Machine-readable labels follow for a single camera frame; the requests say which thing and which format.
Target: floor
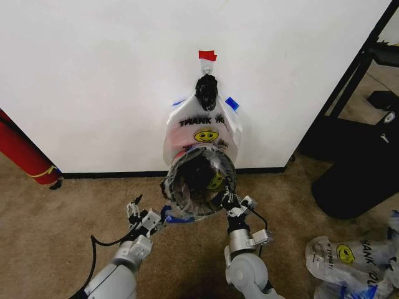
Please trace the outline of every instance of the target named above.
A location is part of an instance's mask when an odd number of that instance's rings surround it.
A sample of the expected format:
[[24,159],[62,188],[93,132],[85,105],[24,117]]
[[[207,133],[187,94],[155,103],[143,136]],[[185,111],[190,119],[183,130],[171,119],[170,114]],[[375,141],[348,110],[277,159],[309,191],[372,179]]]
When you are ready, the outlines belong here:
[[[398,73],[375,65],[369,72],[374,78],[365,76],[341,117],[372,123],[378,121],[378,113],[383,115],[368,107],[365,98],[372,90],[385,88],[382,81],[399,89]],[[262,257],[272,284],[287,299],[312,298],[319,283],[305,266],[310,239],[327,235],[333,241],[350,240],[370,229],[384,229],[390,210],[399,204],[397,194],[357,219],[329,218],[310,192],[311,183],[329,166],[297,154],[282,174],[238,176],[238,194],[258,201],[257,211],[272,230],[274,242],[264,248]],[[68,179],[51,191],[0,155],[0,298],[71,296],[90,270],[90,235],[104,242],[124,235],[125,205],[139,194],[144,194],[143,209],[160,210],[165,204],[161,180]],[[262,227],[253,216],[248,222],[253,231]],[[219,212],[193,224],[169,225],[155,234],[153,252],[138,274],[138,297],[242,298],[224,278],[226,229],[226,217]],[[98,250],[98,268],[114,251],[115,247]]]

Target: smiley face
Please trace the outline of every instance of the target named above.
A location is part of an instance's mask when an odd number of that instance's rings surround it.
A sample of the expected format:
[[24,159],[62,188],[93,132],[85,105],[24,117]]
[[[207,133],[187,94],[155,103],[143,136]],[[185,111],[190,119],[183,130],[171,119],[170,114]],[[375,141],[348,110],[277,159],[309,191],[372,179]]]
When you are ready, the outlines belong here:
[[355,260],[353,252],[349,246],[345,244],[337,246],[337,257],[344,263],[352,263]]
[[217,137],[219,137],[219,133],[211,131],[201,131],[194,135],[195,140],[199,142],[212,142]]
[[216,173],[214,177],[212,178],[211,182],[208,185],[208,189],[216,189],[217,187],[220,186],[220,184],[223,182],[223,177],[220,175],[220,173]]

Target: red pole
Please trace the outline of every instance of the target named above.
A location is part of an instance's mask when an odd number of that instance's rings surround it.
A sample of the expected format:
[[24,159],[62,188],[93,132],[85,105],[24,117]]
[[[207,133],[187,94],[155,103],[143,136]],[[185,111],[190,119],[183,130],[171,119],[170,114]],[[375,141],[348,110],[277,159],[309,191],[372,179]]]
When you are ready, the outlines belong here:
[[57,168],[16,130],[16,125],[2,110],[0,110],[0,152],[39,184],[51,184],[60,177]]

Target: black baseboard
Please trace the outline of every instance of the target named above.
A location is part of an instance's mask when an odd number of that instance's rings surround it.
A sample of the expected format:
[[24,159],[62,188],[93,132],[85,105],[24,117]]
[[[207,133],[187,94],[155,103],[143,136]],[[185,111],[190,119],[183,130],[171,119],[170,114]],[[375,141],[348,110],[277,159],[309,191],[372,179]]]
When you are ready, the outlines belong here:
[[[237,173],[282,173],[285,167],[266,168],[239,168]],[[143,177],[165,177],[167,171],[133,171],[119,173],[63,173],[65,179],[111,179],[111,178],[143,178]]]

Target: gray robot arm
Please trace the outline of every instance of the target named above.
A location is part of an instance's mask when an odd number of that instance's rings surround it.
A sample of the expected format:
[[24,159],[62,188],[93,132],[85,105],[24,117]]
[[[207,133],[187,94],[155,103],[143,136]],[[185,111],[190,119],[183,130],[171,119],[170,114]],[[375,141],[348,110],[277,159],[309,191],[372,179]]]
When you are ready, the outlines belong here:
[[256,207],[256,202],[249,196],[240,201],[236,194],[230,194],[228,190],[224,198],[222,205],[227,210],[229,221],[229,245],[224,249],[227,283],[234,285],[246,299],[284,299],[273,288],[267,288],[269,277],[266,265],[253,254],[256,246],[272,241],[266,221],[265,229],[249,234],[245,218]]
[[112,261],[71,299],[136,299],[135,274],[152,250],[150,235],[164,226],[152,209],[139,211],[140,199],[127,206],[130,240],[123,241]]

